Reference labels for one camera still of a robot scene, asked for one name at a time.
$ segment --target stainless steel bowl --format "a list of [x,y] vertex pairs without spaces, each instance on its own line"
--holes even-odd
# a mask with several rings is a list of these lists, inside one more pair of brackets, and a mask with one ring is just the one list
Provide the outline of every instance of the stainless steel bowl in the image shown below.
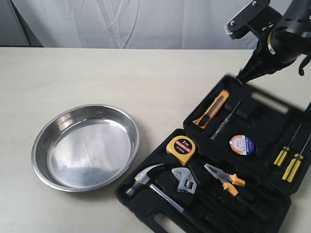
[[139,143],[138,127],[126,112],[109,105],[84,105],[60,114],[42,129],[32,164],[48,186],[86,192],[124,173]]

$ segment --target yellow tape measure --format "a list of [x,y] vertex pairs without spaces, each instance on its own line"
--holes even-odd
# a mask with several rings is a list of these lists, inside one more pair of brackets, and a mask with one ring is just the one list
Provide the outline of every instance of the yellow tape measure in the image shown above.
[[166,152],[173,154],[184,166],[195,152],[195,143],[186,136],[177,136],[167,144]]

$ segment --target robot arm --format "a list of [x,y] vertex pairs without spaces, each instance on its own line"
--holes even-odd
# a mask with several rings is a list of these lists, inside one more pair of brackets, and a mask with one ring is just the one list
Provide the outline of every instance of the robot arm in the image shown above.
[[237,75],[242,83],[282,70],[302,54],[307,55],[299,67],[304,75],[311,60],[311,0],[293,0],[283,16],[269,4],[270,0],[253,0],[225,26],[232,39],[252,32],[259,40]]

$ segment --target bowl rim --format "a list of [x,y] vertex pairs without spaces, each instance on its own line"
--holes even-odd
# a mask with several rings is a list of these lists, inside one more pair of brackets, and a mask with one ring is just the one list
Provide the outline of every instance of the bowl rim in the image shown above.
[[[66,186],[61,186],[61,185],[58,185],[58,184],[55,184],[53,182],[51,182],[50,180],[48,180],[47,178],[44,177],[44,175],[42,174],[42,172],[40,171],[38,165],[37,165],[37,162],[36,162],[36,159],[35,159],[35,151],[36,151],[36,148],[37,148],[37,144],[39,142],[39,139],[41,138],[42,134],[44,133],[44,131],[46,130],[46,128],[48,126],[50,126],[50,124],[52,124],[56,119],[62,117],[63,115],[67,114],[67,113],[70,113],[72,111],[75,111],[77,109],[80,109],[80,108],[85,108],[85,107],[96,107],[96,106],[99,106],[99,107],[105,107],[105,108],[111,108],[111,109],[114,109],[118,112],[120,112],[121,114],[125,115],[134,125],[134,128],[135,128],[135,131],[137,133],[137,143],[134,147],[134,151],[132,152],[132,155],[131,155],[131,158],[130,160],[127,162],[127,164],[122,168],[120,169],[114,176],[112,179],[109,179],[108,181],[106,182],[102,182],[100,184],[96,184],[96,185],[93,185],[93,186],[88,186],[88,187],[82,187],[82,188],[71,188],[71,187],[66,187]],[[132,163],[134,162],[137,154],[138,154],[138,150],[139,150],[139,147],[140,147],[140,132],[139,132],[139,128],[138,128],[138,125],[137,123],[134,121],[134,119],[131,117],[131,115],[129,115],[126,111],[124,111],[123,109],[121,108],[118,108],[118,107],[115,107],[115,106],[112,106],[112,105],[108,105],[108,104],[86,104],[86,105],[80,105],[80,106],[77,106],[77,107],[74,107],[74,108],[71,108],[65,112],[62,112],[61,114],[57,115],[56,117],[54,117],[52,120],[50,120],[43,128],[42,130],[40,131],[40,133],[37,135],[35,141],[34,141],[34,144],[33,144],[33,147],[32,147],[32,166],[33,166],[33,169],[37,175],[37,177],[43,182],[45,183],[46,185],[48,185],[49,187],[51,188],[54,188],[54,189],[57,189],[57,190],[60,190],[60,191],[66,191],[66,192],[88,192],[88,191],[93,191],[93,190],[96,190],[96,189],[99,189],[101,187],[104,187],[110,183],[112,183],[113,181],[115,181],[117,178],[119,178],[131,165]]]

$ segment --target white table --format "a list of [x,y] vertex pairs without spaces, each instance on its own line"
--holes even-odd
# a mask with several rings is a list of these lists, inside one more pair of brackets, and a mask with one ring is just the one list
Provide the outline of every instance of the white table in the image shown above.
[[[117,185],[150,154],[225,73],[237,74],[251,51],[0,49],[0,232],[151,232],[114,196]],[[311,69],[295,65],[253,82],[301,108],[311,101]],[[75,106],[105,103],[129,112],[141,131],[131,168],[100,190],[69,194],[42,183],[31,166],[41,128]],[[311,170],[281,233],[311,228]]]

